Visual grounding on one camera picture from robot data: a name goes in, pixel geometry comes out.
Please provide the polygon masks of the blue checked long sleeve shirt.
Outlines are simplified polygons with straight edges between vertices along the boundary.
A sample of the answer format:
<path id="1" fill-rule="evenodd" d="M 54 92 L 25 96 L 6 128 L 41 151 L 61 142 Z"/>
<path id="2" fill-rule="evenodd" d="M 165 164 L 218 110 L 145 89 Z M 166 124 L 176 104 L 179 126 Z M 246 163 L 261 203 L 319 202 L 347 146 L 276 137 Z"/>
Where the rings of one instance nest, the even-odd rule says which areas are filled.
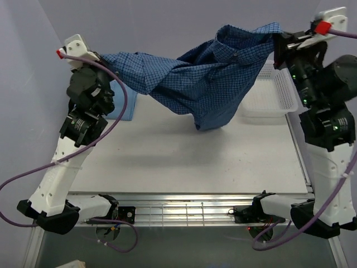
<path id="1" fill-rule="evenodd" d="M 104 54 L 120 80 L 175 114 L 191 114 L 199 131 L 227 125 L 274 50 L 276 22 L 248 31 L 232 25 L 177 59 L 143 52 Z"/>

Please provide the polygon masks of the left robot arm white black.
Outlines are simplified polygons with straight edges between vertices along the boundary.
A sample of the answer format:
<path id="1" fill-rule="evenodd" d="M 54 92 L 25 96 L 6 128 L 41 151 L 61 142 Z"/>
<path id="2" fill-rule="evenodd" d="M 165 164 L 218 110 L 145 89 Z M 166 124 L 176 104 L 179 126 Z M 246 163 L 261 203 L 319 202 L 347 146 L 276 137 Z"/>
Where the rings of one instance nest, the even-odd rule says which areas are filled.
<path id="1" fill-rule="evenodd" d="M 108 74 L 98 56 L 86 59 L 62 51 L 58 54 L 72 66 L 66 90 L 69 111 L 44 178 L 28 200 L 19 201 L 17 210 L 43 230 L 64 235 L 78 222 L 99 218 L 112 223 L 118 218 L 118 203 L 109 195 L 68 196 L 83 162 L 107 134 L 105 116 L 114 111 L 114 92 L 109 85 L 114 75 Z"/>

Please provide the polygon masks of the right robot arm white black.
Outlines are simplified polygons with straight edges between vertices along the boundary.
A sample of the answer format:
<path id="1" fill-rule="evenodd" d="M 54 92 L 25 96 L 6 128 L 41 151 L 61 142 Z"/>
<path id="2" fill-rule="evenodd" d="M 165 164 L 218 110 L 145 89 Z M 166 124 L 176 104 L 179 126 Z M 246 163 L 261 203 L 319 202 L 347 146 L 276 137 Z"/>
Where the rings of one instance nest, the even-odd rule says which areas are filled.
<path id="1" fill-rule="evenodd" d="M 285 66 L 306 111 L 301 127 L 310 154 L 315 196 L 304 202 L 263 192 L 251 211 L 259 222 L 270 216 L 291 220 L 302 232 L 321 238 L 356 230 L 350 172 L 356 162 L 355 120 L 346 102 L 356 97 L 356 57 L 343 55 L 328 66 L 322 62 L 325 41 L 307 32 L 273 35 L 274 66 Z"/>

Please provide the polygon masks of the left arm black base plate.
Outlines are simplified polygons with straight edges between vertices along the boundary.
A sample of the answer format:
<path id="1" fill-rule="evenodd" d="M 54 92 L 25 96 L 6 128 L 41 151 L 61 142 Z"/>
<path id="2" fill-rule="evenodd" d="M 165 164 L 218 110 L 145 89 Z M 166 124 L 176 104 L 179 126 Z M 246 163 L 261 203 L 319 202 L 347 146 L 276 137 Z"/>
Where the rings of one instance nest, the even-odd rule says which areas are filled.
<path id="1" fill-rule="evenodd" d="M 106 216 L 95 217 L 86 221 L 88 224 L 92 223 L 117 223 L 118 221 L 135 223 L 136 207 L 134 206 L 119 206 L 109 212 Z"/>

